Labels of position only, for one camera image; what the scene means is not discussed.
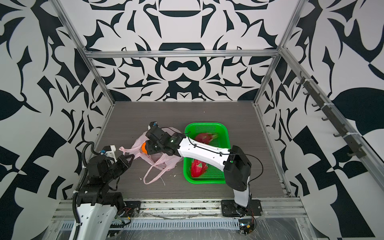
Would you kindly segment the red dragon fruit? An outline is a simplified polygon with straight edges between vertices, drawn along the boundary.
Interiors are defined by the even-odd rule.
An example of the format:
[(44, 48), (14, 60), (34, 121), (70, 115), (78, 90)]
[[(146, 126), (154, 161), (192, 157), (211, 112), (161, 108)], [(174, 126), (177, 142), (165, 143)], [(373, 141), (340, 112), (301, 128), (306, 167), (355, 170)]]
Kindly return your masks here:
[(195, 137), (195, 141), (209, 145), (210, 142), (216, 139), (218, 136), (218, 134), (200, 133)]

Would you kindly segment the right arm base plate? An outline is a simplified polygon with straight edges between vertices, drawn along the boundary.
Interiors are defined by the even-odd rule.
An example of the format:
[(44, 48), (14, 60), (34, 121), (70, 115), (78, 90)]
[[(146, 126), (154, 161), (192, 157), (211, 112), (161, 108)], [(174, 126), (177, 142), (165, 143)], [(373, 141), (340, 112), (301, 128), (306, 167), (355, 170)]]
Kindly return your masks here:
[(222, 215), (227, 218), (261, 216), (263, 208), (260, 200), (251, 200), (247, 207), (242, 207), (234, 200), (221, 200)]

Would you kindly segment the round orange tangerine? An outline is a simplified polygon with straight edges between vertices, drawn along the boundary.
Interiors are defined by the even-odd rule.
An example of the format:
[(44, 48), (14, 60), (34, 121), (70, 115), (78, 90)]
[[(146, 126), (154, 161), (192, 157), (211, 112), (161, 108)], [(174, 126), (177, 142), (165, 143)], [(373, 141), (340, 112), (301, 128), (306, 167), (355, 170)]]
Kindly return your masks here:
[(146, 154), (146, 155), (148, 154), (147, 143), (146, 143), (146, 142), (144, 142), (144, 143), (142, 144), (141, 152), (144, 153), (144, 154)]

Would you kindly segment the pink plastic bag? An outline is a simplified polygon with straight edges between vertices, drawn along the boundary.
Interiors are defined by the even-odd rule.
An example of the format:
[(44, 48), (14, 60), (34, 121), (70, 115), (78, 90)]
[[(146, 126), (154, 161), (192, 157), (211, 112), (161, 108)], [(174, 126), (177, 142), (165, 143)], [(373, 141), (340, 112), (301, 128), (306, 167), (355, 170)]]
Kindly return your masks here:
[[(145, 176), (143, 177), (143, 182), (145, 185), (149, 185), (158, 179), (162, 177), (162, 175), (172, 169), (174, 169), (179, 162), (182, 162), (184, 159), (182, 157), (178, 156), (168, 156), (163, 153), (158, 153), (154, 155), (146, 155), (141, 152), (141, 147), (144, 142), (148, 140), (146, 137), (147, 131), (145, 131), (139, 138), (136, 139), (135, 143), (132, 145), (130, 149), (126, 149), (124, 147), (120, 147), (119, 151), (121, 151), (124, 155), (134, 155), (134, 160), (137, 158), (141, 158), (145, 162), (147, 162), (150, 165), (150, 168), (146, 172)], [(146, 178), (148, 177), (150, 171), (156, 168), (160, 170), (160, 173), (154, 177), (152, 180), (147, 181)]]

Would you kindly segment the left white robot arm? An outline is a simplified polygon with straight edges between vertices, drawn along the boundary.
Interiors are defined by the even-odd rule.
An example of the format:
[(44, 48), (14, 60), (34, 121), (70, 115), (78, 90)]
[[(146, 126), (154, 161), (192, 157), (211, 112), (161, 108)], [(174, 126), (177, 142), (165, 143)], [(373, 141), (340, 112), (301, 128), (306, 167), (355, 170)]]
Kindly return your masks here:
[(94, 142), (88, 142), (81, 152), (84, 174), (72, 199), (75, 223), (71, 240), (104, 240), (113, 221), (118, 220), (120, 228), (131, 223), (121, 219), (126, 205), (122, 193), (110, 187), (110, 183), (120, 180), (135, 156), (116, 157), (114, 146), (104, 147), (100, 152), (96, 152), (94, 146)]

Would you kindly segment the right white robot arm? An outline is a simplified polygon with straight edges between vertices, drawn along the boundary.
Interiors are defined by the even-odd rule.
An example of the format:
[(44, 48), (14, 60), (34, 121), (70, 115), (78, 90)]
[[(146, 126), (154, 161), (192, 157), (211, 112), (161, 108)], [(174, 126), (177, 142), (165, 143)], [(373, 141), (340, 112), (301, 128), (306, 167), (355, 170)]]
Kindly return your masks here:
[(209, 164), (224, 173), (226, 184), (234, 191), (234, 207), (238, 216), (244, 216), (250, 209), (252, 163), (249, 154), (238, 146), (216, 148), (191, 139), (187, 133), (169, 134), (151, 122), (146, 133), (148, 140), (143, 144), (149, 155), (162, 153), (167, 156), (190, 158)]

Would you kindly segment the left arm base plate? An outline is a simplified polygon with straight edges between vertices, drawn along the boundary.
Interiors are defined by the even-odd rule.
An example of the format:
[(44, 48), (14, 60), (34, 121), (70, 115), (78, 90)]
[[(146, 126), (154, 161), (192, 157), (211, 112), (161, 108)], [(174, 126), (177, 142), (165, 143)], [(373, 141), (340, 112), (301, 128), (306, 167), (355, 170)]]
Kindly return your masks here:
[(141, 201), (124, 201), (124, 206), (118, 215), (121, 218), (132, 218), (137, 216), (141, 211)]

